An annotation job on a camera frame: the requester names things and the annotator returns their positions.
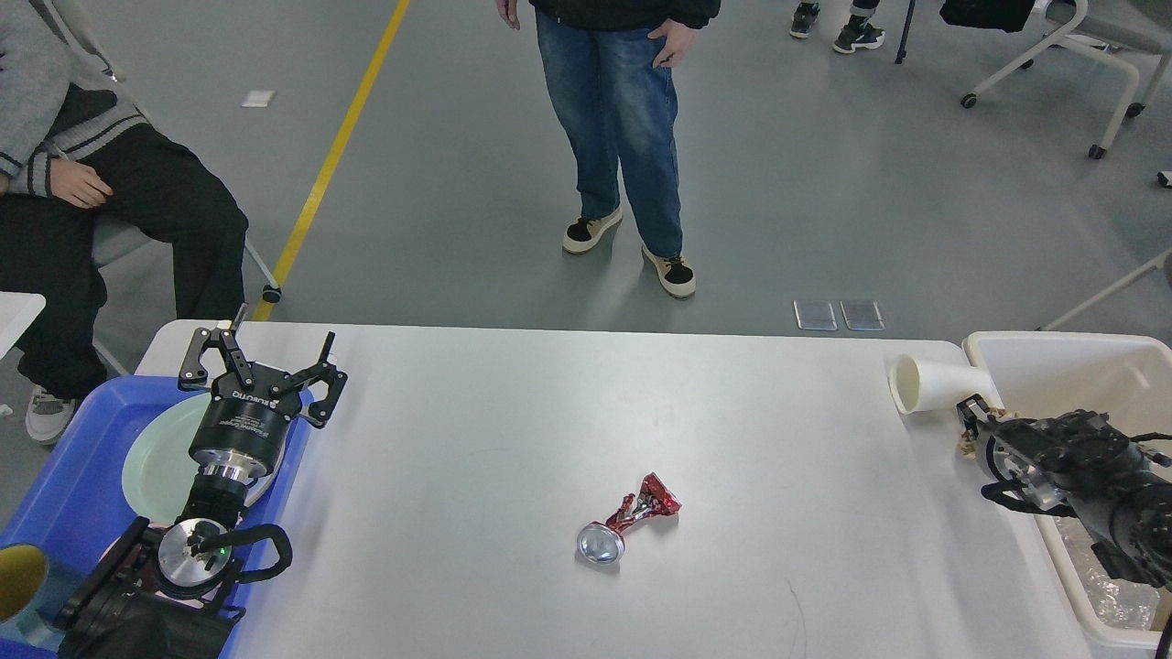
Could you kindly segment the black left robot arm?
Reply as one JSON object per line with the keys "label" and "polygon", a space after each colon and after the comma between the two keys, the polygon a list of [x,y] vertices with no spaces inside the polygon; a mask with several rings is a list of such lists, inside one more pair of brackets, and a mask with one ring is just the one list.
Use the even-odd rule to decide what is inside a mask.
{"label": "black left robot arm", "polygon": [[288,450],[289,426],[322,428],[348,376],[331,362],[335,333],[309,367],[252,362],[239,319],[195,330],[180,390],[210,401],[189,446],[197,471],[171,525],[132,521],[55,618],[60,658],[217,658],[245,614],[239,585],[270,580],[293,561],[275,523],[245,524]]}

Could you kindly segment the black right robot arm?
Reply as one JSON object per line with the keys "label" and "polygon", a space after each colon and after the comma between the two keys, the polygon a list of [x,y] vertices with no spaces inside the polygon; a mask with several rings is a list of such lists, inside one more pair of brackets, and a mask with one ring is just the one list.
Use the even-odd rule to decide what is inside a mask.
{"label": "black right robot arm", "polygon": [[1010,417],[979,394],[956,405],[962,437],[993,482],[984,500],[1011,512],[1076,518],[1110,578],[1150,587],[1171,583],[1171,484],[1152,466],[1168,455],[1150,443],[1168,434],[1129,437],[1106,413],[1077,409],[1058,417]]}

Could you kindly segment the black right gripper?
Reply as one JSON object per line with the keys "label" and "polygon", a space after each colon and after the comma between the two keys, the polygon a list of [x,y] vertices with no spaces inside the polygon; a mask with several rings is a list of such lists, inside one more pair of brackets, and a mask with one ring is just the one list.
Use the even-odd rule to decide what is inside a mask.
{"label": "black right gripper", "polygon": [[961,439],[972,439],[972,444],[976,449],[976,462],[984,474],[984,484],[1016,482],[1018,467],[1013,463],[1008,447],[1000,439],[993,439],[993,434],[1001,422],[1034,423],[1036,420],[1021,416],[999,417],[999,408],[988,405],[981,394],[970,394],[959,401],[956,416],[962,426]]}

